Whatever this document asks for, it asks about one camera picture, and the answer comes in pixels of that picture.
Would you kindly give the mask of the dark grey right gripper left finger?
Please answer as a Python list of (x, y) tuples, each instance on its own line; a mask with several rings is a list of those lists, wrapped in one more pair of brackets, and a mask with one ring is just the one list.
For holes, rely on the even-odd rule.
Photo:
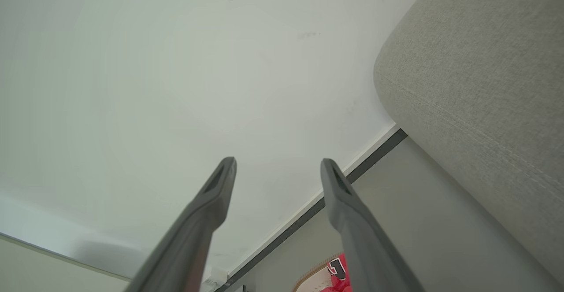
[(125, 292), (199, 292), (214, 231), (227, 218), (237, 162), (223, 158)]

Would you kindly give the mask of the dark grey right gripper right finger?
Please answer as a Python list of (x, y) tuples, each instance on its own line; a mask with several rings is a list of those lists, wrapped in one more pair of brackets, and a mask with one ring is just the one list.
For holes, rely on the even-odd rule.
[(328, 218), (339, 232), (353, 292), (425, 292), (386, 232), (330, 158), (320, 175)]

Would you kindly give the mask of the grey fabric sofa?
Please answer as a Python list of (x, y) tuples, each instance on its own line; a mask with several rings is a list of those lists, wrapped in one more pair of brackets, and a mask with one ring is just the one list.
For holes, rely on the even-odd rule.
[(564, 0), (417, 0), (373, 75), (391, 118), (564, 292)]

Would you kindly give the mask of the white laundry basket brown rim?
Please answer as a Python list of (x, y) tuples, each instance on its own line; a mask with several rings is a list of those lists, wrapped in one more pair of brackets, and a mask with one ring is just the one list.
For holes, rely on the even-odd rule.
[(320, 292), (331, 285), (330, 273), (327, 271), (327, 264), (339, 255), (334, 255), (326, 262), (319, 264), (309, 270), (294, 286), (292, 292)]

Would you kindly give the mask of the red jersey white black trim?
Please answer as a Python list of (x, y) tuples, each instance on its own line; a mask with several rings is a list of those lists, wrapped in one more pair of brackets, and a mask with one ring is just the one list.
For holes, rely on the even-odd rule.
[(320, 292), (352, 292), (349, 269), (344, 253), (339, 254), (327, 264), (331, 285)]

